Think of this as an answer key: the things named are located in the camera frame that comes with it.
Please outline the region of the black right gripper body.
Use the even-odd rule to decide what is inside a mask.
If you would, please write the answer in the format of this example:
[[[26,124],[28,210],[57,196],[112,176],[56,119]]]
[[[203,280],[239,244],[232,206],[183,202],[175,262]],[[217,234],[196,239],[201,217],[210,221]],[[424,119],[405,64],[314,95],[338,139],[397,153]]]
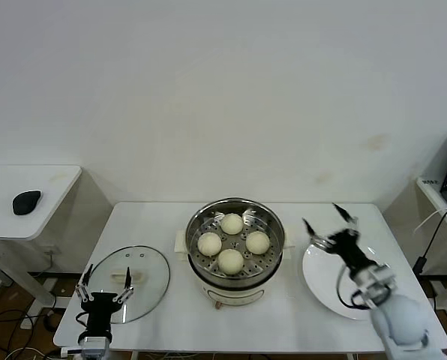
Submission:
[[[328,239],[332,241],[329,253],[337,254],[350,270],[364,270],[374,264],[357,244],[359,232],[341,230],[330,235]]]

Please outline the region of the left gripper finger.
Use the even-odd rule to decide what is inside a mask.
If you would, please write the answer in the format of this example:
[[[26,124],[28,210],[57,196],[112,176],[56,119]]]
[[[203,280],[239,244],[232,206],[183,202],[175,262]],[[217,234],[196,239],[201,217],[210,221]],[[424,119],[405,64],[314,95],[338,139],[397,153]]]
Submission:
[[[113,298],[113,302],[125,303],[134,294],[134,287],[131,285],[131,281],[131,270],[129,267],[127,267],[124,290],[119,295]]]
[[[91,264],[83,274],[79,283],[76,285],[76,294],[81,302],[90,302],[93,300],[92,294],[89,292],[88,285],[92,274],[93,265]]]

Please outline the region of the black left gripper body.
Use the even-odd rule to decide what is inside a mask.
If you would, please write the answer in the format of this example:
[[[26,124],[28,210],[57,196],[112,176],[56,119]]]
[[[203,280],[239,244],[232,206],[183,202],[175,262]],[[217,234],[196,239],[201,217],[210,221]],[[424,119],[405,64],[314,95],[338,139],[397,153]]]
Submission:
[[[81,337],[111,338],[112,315],[122,308],[121,303],[114,301],[118,294],[114,292],[93,292],[91,295],[92,300],[81,301],[81,308],[88,315],[85,331],[81,334]]]

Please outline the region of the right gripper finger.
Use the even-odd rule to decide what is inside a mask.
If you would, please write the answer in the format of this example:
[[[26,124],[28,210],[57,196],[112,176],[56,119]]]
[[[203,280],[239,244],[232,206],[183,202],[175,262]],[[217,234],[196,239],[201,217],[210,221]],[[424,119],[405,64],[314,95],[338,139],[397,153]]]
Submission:
[[[333,248],[335,245],[333,240],[328,237],[318,235],[306,219],[302,218],[302,221],[304,222],[311,245],[323,251],[330,251]]]
[[[341,230],[341,232],[343,231],[349,231],[351,233],[358,232],[359,231],[358,218],[353,217],[345,208],[342,208],[338,204],[333,202],[332,205],[346,223],[346,226]]]

